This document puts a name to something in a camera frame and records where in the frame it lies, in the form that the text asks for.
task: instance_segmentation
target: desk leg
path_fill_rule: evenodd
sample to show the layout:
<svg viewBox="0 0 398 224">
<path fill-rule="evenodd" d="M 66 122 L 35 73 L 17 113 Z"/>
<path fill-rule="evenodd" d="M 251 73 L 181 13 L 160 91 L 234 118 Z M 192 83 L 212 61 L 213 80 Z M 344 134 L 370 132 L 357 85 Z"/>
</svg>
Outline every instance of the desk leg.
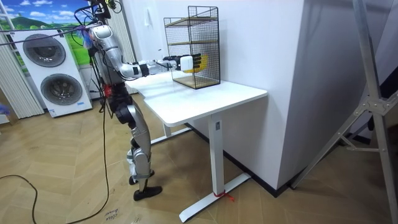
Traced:
<svg viewBox="0 0 398 224">
<path fill-rule="evenodd" d="M 224 185 L 223 124 L 221 122 L 221 115 L 219 113 L 210 115 L 208 118 L 208 125 L 213 193 L 182 211 L 182 213 L 180 213 L 181 222 L 186 222 L 196 213 L 218 200 L 220 196 L 223 195 L 224 191 L 228 193 L 250 178 L 249 174 L 243 173 Z"/>
<path fill-rule="evenodd" d="M 170 137 L 172 135 L 172 130 L 170 129 L 170 127 L 167 127 L 165 124 L 163 124 L 163 131 L 166 137 Z"/>
<path fill-rule="evenodd" d="M 222 194 L 224 187 L 224 156 L 223 156 L 223 123 L 219 113 L 208 117 L 210 136 L 210 159 L 211 178 L 213 181 L 213 192 Z"/>
<path fill-rule="evenodd" d="M 164 130 L 164 136 L 152 140 L 152 141 L 150 142 L 151 145 L 156 144 L 156 143 L 159 143 L 159 142 L 162 142 L 162 141 L 164 141 L 164 140 L 167 140 L 167 139 L 172 138 L 172 137 L 174 137 L 174 136 L 177 136 L 177 135 L 179 135 L 179 134 L 186 133 L 187 131 L 191 131 L 190 128 L 184 128 L 184 129 L 181 129 L 181 130 L 179 130 L 179 131 L 176 131 L 176 132 L 173 132 L 173 133 L 172 133 L 171 130 L 170 130 L 170 128 L 167 127 L 165 124 L 163 124 L 163 130 Z"/>
</svg>

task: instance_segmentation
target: dryer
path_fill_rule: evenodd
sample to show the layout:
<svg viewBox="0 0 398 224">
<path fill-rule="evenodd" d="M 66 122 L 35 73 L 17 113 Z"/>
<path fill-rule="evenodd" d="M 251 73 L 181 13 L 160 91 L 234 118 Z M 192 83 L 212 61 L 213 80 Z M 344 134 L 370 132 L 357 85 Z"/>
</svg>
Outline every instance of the dryer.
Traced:
<svg viewBox="0 0 398 224">
<path fill-rule="evenodd" d="M 66 37 L 57 30 L 11 32 L 13 41 L 52 117 L 92 109 L 89 91 L 79 73 Z"/>
</svg>

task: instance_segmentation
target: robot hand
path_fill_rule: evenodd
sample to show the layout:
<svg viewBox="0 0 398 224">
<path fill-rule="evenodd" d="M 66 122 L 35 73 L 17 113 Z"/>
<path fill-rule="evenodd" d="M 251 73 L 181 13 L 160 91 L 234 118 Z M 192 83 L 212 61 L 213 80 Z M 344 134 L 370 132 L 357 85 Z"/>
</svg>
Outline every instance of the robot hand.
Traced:
<svg viewBox="0 0 398 224">
<path fill-rule="evenodd" d="M 195 55 L 182 55 L 182 56 L 168 56 L 163 60 L 174 61 L 177 64 L 175 68 L 178 71 L 191 70 L 193 68 L 199 68 L 201 64 L 201 54 Z"/>
</svg>

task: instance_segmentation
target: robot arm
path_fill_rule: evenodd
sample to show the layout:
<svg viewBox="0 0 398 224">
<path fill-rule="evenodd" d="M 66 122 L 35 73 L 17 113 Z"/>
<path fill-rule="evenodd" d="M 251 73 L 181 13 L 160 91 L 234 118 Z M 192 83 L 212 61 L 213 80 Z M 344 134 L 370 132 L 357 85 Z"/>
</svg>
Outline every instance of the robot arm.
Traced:
<svg viewBox="0 0 398 224">
<path fill-rule="evenodd" d="M 168 60 L 141 61 L 138 64 L 123 63 L 123 55 L 119 48 L 118 40 L 113 35 L 109 26 L 96 26 L 92 28 L 90 32 L 94 45 L 103 51 L 103 57 L 106 56 L 107 60 L 111 63 L 105 66 L 112 68 L 124 81 L 130 78 L 140 78 L 166 72 L 171 68 L 179 68 L 180 57 L 167 57 Z M 119 77 L 111 77 L 110 80 L 118 80 L 118 78 Z"/>
</svg>

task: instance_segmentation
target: birdcage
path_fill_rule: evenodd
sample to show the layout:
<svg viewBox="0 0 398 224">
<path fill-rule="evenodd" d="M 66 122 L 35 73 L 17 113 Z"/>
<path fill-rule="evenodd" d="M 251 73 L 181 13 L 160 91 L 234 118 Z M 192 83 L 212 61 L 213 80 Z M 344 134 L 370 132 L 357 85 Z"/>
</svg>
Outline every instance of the birdcage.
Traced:
<svg viewBox="0 0 398 224">
<path fill-rule="evenodd" d="M 170 56 L 200 55 L 193 69 L 172 70 L 173 80 L 194 89 L 220 84 L 218 8 L 188 6 L 188 17 L 164 18 Z"/>
</svg>

